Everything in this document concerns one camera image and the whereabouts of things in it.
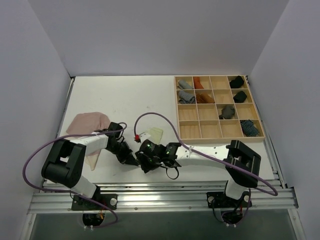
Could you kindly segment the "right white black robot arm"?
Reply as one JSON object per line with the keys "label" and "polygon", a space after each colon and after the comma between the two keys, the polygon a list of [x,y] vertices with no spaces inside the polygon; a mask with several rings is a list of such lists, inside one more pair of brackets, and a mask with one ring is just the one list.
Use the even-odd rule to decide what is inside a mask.
{"label": "right white black robot arm", "polygon": [[260,173],[261,156],[239,140],[220,146],[195,146],[170,142],[166,146],[145,140],[135,153],[144,173],[157,168],[175,169],[186,166],[207,166],[224,169],[230,176],[223,203],[234,206],[249,188],[256,188]]}

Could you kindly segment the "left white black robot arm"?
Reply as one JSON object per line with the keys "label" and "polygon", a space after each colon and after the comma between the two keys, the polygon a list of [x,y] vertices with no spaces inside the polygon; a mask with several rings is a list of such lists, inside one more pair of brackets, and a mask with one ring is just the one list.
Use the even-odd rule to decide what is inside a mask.
{"label": "left white black robot arm", "polygon": [[111,122],[108,128],[96,130],[80,138],[56,141],[42,167],[43,178],[62,184],[73,193],[83,196],[83,204],[95,210],[101,203],[100,188],[82,176],[85,157],[107,150],[123,165],[139,166],[133,151],[125,142],[123,123]]}

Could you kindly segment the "pink underwear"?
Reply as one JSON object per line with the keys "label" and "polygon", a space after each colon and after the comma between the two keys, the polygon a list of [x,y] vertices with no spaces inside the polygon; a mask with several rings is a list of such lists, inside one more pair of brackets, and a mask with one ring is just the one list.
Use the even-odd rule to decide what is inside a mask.
{"label": "pink underwear", "polygon": [[[96,130],[108,129],[111,121],[101,112],[87,112],[77,114],[69,127],[65,131],[66,135],[85,135],[91,134]],[[101,150],[97,150],[90,155],[85,156],[84,161],[94,171],[97,165]]]}

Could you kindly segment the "grey striped rolled cloth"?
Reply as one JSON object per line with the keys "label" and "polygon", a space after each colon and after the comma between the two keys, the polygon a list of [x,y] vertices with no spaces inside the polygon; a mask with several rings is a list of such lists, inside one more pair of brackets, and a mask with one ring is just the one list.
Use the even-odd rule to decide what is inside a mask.
{"label": "grey striped rolled cloth", "polygon": [[178,102],[180,104],[195,104],[196,103],[196,97],[193,94],[188,93],[186,91],[183,91],[183,90],[179,91],[178,97],[179,97]]}

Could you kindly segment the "orange rolled cloth lower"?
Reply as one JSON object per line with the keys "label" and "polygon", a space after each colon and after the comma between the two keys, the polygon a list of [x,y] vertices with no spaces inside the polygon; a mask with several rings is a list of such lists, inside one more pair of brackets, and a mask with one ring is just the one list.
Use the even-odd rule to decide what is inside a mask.
{"label": "orange rolled cloth lower", "polygon": [[214,104],[215,100],[207,93],[201,92],[196,94],[196,102],[198,104]]}

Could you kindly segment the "orange rolled cloth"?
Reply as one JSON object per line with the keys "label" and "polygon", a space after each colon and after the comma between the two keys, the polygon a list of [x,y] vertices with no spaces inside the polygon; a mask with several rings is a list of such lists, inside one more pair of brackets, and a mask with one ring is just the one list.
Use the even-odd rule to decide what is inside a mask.
{"label": "orange rolled cloth", "polygon": [[199,76],[193,77],[193,84],[195,89],[204,89]]}
{"label": "orange rolled cloth", "polygon": [[198,104],[214,104],[215,100],[207,93],[201,92],[196,94],[196,102]]}

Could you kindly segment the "wooden compartment tray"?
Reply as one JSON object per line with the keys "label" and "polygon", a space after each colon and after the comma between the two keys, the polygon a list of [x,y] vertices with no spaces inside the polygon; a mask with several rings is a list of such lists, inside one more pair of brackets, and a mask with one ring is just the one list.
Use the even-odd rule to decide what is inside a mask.
{"label": "wooden compartment tray", "polygon": [[[229,81],[242,76],[244,85],[231,89]],[[204,89],[195,89],[193,77],[200,77]],[[177,126],[180,138],[185,143],[227,143],[230,140],[240,140],[245,143],[259,143],[265,139],[265,131],[258,113],[246,75],[178,75],[174,76],[175,105]],[[179,89],[178,81],[185,80],[193,89]],[[195,104],[180,104],[179,91],[185,91],[195,96]],[[243,103],[235,103],[236,93],[244,91],[247,99]],[[199,104],[196,94],[206,93],[214,99],[213,104]],[[219,119],[222,109],[231,105],[235,109],[232,119]],[[242,131],[240,120],[251,120],[259,130],[259,136],[246,137]]]}

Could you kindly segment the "orange rolled cloth upper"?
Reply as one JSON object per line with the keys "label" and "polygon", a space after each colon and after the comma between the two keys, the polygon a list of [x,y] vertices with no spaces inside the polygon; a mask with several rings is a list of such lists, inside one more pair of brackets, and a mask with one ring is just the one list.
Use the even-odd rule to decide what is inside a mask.
{"label": "orange rolled cloth upper", "polygon": [[195,89],[204,89],[199,76],[193,77],[193,84]]}

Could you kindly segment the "dark grey rolled cloth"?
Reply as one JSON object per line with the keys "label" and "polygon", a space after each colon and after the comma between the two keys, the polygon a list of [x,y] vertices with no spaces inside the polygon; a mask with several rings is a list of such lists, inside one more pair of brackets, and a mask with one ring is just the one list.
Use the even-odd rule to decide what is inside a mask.
{"label": "dark grey rolled cloth", "polygon": [[230,120],[235,116],[235,108],[232,105],[226,105],[218,116],[220,120]]}

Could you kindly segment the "blue striped rolled cloth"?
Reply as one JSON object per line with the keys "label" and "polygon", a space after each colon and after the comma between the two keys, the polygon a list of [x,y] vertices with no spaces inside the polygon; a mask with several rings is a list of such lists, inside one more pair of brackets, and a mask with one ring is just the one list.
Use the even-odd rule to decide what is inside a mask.
{"label": "blue striped rolled cloth", "polygon": [[246,137],[258,137],[260,135],[259,130],[255,127],[253,121],[249,119],[240,120],[240,126]]}

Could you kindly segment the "black rolled cloth lower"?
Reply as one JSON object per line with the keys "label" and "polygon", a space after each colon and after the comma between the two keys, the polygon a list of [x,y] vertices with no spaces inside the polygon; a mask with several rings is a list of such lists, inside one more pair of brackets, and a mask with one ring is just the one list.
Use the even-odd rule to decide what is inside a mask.
{"label": "black rolled cloth lower", "polygon": [[247,94],[244,91],[239,91],[233,96],[235,103],[244,103],[247,99]]}

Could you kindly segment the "black rolled cloth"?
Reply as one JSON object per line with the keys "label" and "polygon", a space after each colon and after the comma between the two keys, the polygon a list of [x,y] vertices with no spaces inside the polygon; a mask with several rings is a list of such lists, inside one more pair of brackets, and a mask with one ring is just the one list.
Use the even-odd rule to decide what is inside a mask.
{"label": "black rolled cloth", "polygon": [[239,89],[244,85],[245,81],[242,76],[238,75],[235,77],[232,77],[232,79],[229,81],[229,85],[231,89]]}
{"label": "black rolled cloth", "polygon": [[247,94],[244,91],[239,91],[233,96],[235,103],[244,103],[247,99]]}

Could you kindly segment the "black rolled cloth upper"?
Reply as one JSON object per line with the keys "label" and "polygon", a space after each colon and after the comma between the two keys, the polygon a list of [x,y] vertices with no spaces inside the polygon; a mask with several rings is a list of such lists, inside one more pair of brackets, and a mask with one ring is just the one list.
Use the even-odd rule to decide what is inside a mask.
{"label": "black rolled cloth upper", "polygon": [[242,76],[238,75],[235,77],[232,77],[232,79],[229,81],[229,85],[231,89],[239,89],[244,85],[245,81]]}

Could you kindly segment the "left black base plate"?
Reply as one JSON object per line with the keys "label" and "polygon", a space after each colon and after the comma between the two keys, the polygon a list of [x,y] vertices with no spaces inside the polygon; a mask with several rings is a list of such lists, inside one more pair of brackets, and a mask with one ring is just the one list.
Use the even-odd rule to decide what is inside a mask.
{"label": "left black base plate", "polygon": [[[98,211],[105,209],[104,207],[93,203],[92,201],[83,199],[78,195],[74,195],[72,199],[72,211]],[[103,204],[104,206],[107,206],[111,210],[117,209],[118,195],[115,193],[102,194],[94,200],[100,204]]]}

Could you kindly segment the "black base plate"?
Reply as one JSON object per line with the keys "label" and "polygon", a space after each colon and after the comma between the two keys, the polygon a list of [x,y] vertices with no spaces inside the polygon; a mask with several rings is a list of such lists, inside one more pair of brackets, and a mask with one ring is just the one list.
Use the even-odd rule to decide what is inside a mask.
{"label": "black base plate", "polygon": [[[105,209],[104,207],[93,203],[92,201],[83,199],[78,195],[74,195],[72,199],[72,211],[98,211]],[[118,195],[115,193],[102,194],[94,200],[100,204],[103,204],[104,206],[107,206],[111,210],[117,209]]]}
{"label": "black base plate", "polygon": [[207,205],[209,208],[214,209],[235,209],[252,207],[252,203],[249,202],[249,192],[244,191],[239,199],[233,199],[227,197],[224,192],[207,192]]}

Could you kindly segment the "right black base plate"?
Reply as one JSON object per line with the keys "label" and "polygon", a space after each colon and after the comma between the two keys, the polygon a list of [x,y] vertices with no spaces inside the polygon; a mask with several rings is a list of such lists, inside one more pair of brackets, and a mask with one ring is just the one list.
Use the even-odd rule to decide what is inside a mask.
{"label": "right black base plate", "polygon": [[252,203],[249,202],[249,192],[244,191],[239,199],[233,199],[227,197],[224,192],[207,192],[207,205],[209,208],[214,209],[235,209],[252,207]]}

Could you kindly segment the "aluminium frame rail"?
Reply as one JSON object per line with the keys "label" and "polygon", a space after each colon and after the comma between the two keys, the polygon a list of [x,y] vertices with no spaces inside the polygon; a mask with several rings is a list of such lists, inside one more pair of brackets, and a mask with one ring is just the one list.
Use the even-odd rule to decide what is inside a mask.
{"label": "aluminium frame rail", "polygon": [[[294,189],[284,188],[279,179],[271,183],[277,196],[253,189],[252,210],[296,209],[298,201]],[[207,211],[208,192],[220,192],[225,181],[170,181],[147,183],[100,184],[102,194],[117,195],[119,213],[191,212]],[[72,199],[68,193],[40,192],[32,196],[28,213],[72,213]]]}

